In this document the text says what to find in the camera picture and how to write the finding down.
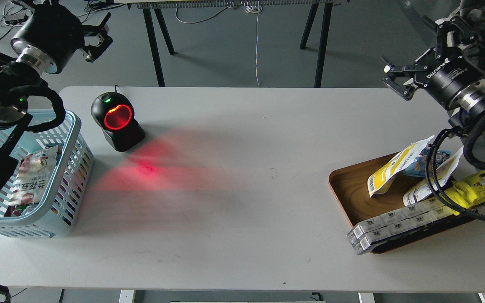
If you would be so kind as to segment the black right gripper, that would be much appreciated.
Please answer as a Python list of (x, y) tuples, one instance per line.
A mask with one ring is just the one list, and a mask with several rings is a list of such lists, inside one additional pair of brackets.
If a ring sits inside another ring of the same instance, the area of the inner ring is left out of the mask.
[(470, 85), (485, 87), (485, 75), (463, 57), (458, 45), (471, 45), (479, 34), (460, 16), (436, 25), (436, 50), (430, 48), (419, 57), (419, 64), (396, 66), (385, 56), (383, 83), (406, 101), (410, 101), (418, 86), (447, 111), (460, 107), (458, 93)]

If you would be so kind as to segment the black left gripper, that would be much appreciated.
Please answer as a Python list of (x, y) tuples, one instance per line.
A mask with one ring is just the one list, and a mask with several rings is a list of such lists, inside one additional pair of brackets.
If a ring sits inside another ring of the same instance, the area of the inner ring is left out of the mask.
[[(39, 74), (60, 74), (81, 48), (84, 59), (93, 63), (113, 42), (107, 27), (111, 15), (108, 12), (98, 25), (82, 25), (65, 6), (34, 4), (31, 17), (11, 40), (16, 62)], [(100, 37), (99, 44), (85, 45), (85, 37)]]

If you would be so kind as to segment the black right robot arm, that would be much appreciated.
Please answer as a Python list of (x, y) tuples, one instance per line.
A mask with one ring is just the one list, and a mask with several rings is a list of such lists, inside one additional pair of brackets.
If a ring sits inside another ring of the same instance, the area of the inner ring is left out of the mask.
[(439, 24), (423, 16), (423, 22), (435, 32), (435, 46), (411, 65), (386, 61), (383, 82), (406, 101), (423, 89), (443, 109), (459, 109), (450, 124), (464, 137), (464, 158), (485, 170), (485, 75), (460, 48), (476, 43), (479, 36), (458, 15)]

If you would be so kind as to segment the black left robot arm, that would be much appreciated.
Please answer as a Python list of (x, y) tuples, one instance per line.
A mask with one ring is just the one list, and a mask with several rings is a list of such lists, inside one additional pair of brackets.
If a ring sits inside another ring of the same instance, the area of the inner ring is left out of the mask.
[[(108, 36), (106, 14), (99, 25), (83, 24), (57, 0), (36, 4), (17, 0), (16, 4), (32, 12), (31, 17), (12, 38), (17, 57), (0, 53), (0, 130), (13, 128), (0, 147), (0, 191), (13, 175), (19, 161), (11, 156), (24, 132), (44, 132), (60, 126), (66, 111), (62, 98), (50, 89), (41, 75), (59, 74), (76, 50), (82, 50), (89, 63), (98, 59), (113, 42)], [(27, 98), (40, 96), (50, 100), (55, 117), (31, 126)]]

